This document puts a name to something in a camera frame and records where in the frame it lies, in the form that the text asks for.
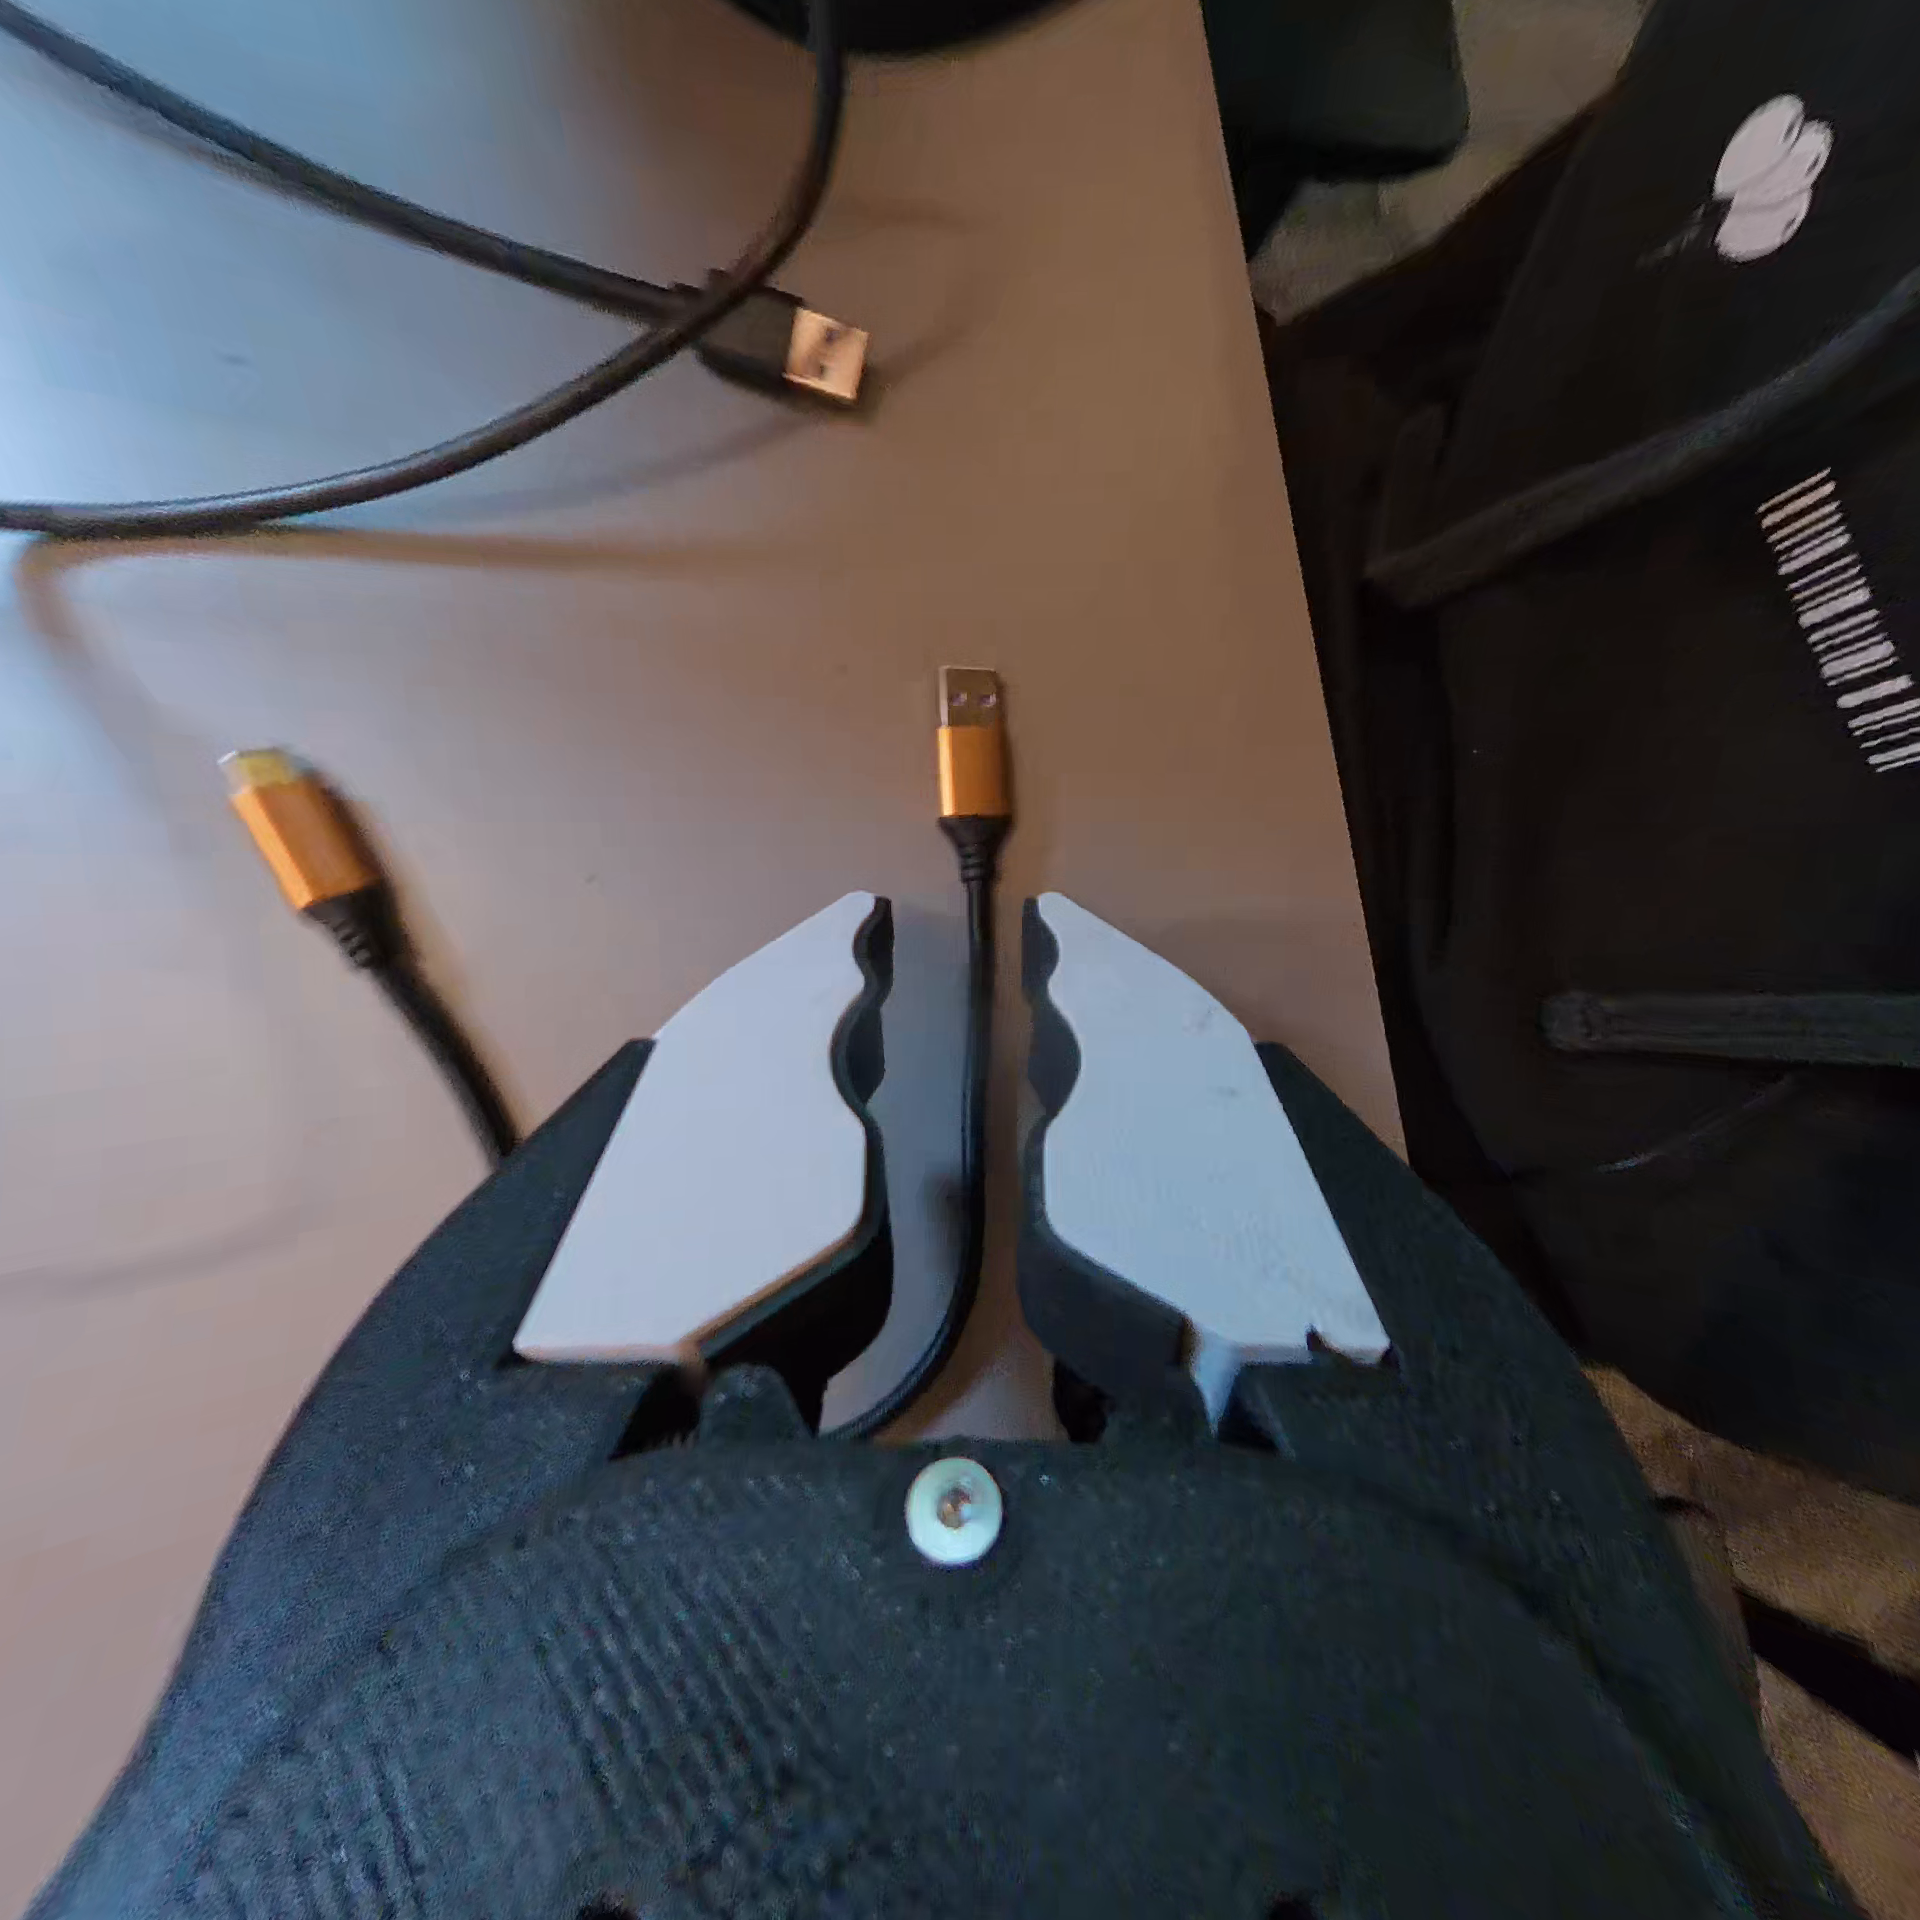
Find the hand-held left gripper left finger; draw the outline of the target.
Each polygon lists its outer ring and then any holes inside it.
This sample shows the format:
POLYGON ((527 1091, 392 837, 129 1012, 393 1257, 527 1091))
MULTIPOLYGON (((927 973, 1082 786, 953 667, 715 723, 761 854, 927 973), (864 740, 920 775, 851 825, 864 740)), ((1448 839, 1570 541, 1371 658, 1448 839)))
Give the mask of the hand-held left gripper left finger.
POLYGON ((894 1294, 885 897, 854 891, 658 1031, 514 1333, 533 1362, 846 1369, 894 1294))

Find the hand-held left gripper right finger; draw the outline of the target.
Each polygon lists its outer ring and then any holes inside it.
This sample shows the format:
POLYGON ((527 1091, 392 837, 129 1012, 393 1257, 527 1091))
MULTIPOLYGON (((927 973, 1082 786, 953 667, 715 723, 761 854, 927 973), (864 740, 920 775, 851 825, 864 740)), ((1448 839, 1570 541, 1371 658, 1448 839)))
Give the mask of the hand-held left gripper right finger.
POLYGON ((1251 1031, 1094 910, 1025 902, 1017 1291, 1094 1406, 1251 1422, 1255 1387, 1398 1387, 1393 1335, 1251 1031))

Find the black usb cable orange plugs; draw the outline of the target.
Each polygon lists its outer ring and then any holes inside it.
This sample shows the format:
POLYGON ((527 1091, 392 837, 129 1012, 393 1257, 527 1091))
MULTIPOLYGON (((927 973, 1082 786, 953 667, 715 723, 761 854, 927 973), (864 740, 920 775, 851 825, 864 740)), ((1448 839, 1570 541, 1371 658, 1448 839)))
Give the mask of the black usb cable orange plugs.
MULTIPOLYGON (((939 828, 955 854, 968 901, 968 1022, 961 1095, 959 1219, 962 1243, 946 1306, 928 1345, 874 1406, 831 1428, 872 1439, 897 1427, 936 1386, 977 1307, 987 1241, 987 1139, 992 1007, 1002 847, 1015 818, 1015 781, 1002 678, 987 667, 939 673, 939 828)), ((221 757, 230 803, 282 898, 325 927, 346 962, 368 975, 397 1011, 445 1087, 455 1098, 486 1162, 497 1169, 521 1132, 497 1078, 445 996, 422 975, 393 881, 339 788, 285 747, 221 757)))

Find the black hub cable black plug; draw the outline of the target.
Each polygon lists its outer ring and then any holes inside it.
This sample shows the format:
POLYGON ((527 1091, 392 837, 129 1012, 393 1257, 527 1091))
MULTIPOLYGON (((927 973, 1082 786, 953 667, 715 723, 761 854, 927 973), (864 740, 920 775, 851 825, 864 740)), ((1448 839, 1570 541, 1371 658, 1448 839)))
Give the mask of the black hub cable black plug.
POLYGON ((527 449, 637 387, 683 353, 734 385, 763 393, 854 405, 867 373, 867 333, 777 289, 775 277, 813 231, 825 202, 848 101, 845 5, 807 5, 813 117, 807 148, 768 231, 744 259, 698 286, 657 286, 595 267, 491 229, 457 222, 374 187, 233 123, 173 86, 141 75, 21 5, 2 5, 6 34, 70 77, 95 84, 174 133, 239 159, 297 202, 403 245, 639 325, 632 343, 519 409, 403 460, 297 487, 144 500, 117 507, 7 502, 7 533, 66 541, 235 538, 257 529, 408 495, 527 449))

